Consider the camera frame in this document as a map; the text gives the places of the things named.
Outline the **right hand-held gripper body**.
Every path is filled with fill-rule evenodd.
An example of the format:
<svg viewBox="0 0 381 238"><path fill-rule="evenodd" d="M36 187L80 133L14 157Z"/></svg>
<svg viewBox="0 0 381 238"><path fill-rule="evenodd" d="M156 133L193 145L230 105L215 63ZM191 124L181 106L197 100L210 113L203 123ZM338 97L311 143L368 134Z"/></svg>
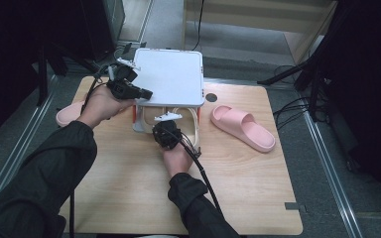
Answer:
<svg viewBox="0 0 381 238"><path fill-rule="evenodd" d="M176 123L182 118L181 114L173 112L166 112L154 118L156 124L152 128L152 134L162 148L171 150L182 140L182 131Z"/></svg>

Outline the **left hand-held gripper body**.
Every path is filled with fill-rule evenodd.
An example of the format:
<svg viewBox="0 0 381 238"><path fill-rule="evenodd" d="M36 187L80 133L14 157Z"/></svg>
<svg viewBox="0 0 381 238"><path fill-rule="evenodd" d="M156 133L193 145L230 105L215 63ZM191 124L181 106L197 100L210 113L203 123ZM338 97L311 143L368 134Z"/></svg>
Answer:
<svg viewBox="0 0 381 238"><path fill-rule="evenodd" d="M117 99L136 99L142 97L142 89L133 84L138 76L137 66L130 60L119 58L108 67L107 87Z"/></svg>

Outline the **cream slipper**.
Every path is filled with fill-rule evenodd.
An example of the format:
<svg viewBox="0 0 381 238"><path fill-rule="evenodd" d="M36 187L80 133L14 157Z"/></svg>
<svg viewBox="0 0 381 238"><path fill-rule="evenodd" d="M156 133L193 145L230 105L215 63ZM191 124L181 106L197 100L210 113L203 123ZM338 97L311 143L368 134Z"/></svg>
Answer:
<svg viewBox="0 0 381 238"><path fill-rule="evenodd" d="M189 138L190 143L196 148L198 146L198 121L196 111L192 108L174 108L175 114L180 114L181 119L176 120L178 128Z"/></svg>

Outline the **white shoe rack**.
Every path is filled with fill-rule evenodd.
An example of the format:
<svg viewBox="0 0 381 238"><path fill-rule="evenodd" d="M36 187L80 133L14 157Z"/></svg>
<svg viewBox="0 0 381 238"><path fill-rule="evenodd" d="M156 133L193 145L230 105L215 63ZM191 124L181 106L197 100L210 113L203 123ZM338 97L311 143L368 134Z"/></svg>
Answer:
<svg viewBox="0 0 381 238"><path fill-rule="evenodd" d="M134 108L133 129L152 133L154 118L174 108L192 108L197 121L204 103L203 64L199 52L138 49L133 62L139 67L133 81L153 92L150 100L138 99Z"/></svg>

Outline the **person's right hand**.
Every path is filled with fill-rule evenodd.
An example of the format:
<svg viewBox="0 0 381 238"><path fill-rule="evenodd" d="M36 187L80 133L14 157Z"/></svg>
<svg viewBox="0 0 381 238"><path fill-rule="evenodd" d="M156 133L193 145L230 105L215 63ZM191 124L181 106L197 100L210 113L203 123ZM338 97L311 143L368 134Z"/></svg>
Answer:
<svg viewBox="0 0 381 238"><path fill-rule="evenodd" d="M177 144L173 149L163 152L166 170L172 178L176 174L187 173L193 163L183 145Z"/></svg>

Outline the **person's left hand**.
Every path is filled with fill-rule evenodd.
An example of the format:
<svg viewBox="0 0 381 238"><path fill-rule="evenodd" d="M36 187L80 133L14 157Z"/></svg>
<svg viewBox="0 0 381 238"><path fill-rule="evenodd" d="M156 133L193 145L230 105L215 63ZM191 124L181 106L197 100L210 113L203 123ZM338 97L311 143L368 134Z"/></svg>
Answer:
<svg viewBox="0 0 381 238"><path fill-rule="evenodd" d="M133 99L116 99L107 86L100 86L92 92L77 121L93 129L102 121L117 115L121 110L134 104Z"/></svg>

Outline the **pink slipper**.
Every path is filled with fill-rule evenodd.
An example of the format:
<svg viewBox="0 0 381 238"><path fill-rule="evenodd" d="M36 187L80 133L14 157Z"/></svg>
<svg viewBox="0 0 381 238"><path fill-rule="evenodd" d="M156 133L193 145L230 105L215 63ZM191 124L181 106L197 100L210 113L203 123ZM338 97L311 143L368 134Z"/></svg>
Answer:
<svg viewBox="0 0 381 238"><path fill-rule="evenodd" d="M210 120L217 128L261 153L268 153L275 147L275 137L258 124L251 113L219 105L211 111Z"/></svg>
<svg viewBox="0 0 381 238"><path fill-rule="evenodd" d="M81 112L83 105L84 101L78 101L60 110L56 115L57 124L65 127L72 121L82 122Z"/></svg>

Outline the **black cabinet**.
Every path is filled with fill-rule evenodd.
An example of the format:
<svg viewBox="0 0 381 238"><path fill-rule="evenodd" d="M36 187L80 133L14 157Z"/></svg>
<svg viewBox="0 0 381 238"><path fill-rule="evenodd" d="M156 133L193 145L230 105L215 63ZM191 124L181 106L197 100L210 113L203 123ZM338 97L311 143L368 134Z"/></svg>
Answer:
<svg viewBox="0 0 381 238"><path fill-rule="evenodd" d="M80 0L91 58L102 60L115 51L125 21L122 0Z"/></svg>

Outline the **black metal stand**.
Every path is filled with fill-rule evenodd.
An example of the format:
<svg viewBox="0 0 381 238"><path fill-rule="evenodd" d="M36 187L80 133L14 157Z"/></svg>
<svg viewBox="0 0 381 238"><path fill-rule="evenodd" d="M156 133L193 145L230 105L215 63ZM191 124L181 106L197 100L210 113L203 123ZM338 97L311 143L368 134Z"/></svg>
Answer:
<svg viewBox="0 0 381 238"><path fill-rule="evenodd" d="M66 75L67 66L61 48L53 43L43 43L38 50L38 106L42 106L48 97L48 66L56 75Z"/></svg>
<svg viewBox="0 0 381 238"><path fill-rule="evenodd" d="M318 120L317 102L319 84L322 80L324 80L323 70L321 68L325 65L325 60L330 54L332 44L335 42L340 29L343 27L347 17L350 15L356 0L336 0L336 2L336 12L332 16L327 33L324 35L312 55L282 73L279 73L269 79L257 81L260 85L272 85L298 72L299 76L294 83L294 87L297 91L303 91L308 86L311 87L308 112L314 121Z"/></svg>

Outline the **wooden shelf unit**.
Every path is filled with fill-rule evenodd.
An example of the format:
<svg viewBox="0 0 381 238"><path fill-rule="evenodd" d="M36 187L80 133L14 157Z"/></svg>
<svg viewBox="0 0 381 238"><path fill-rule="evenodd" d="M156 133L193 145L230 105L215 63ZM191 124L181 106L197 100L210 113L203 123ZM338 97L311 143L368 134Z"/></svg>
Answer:
<svg viewBox="0 0 381 238"><path fill-rule="evenodd" d="M184 0L184 20L281 31L295 62L308 56L332 20L337 0Z"/></svg>

